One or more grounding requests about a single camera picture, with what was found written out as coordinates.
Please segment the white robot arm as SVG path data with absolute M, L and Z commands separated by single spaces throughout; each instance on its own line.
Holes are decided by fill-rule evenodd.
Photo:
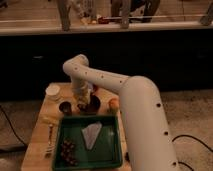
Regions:
M 119 107 L 132 171 L 180 171 L 159 90 L 144 76 L 126 76 L 89 67 L 77 55 L 63 64 L 72 92 L 82 96 L 87 83 L 119 96 Z

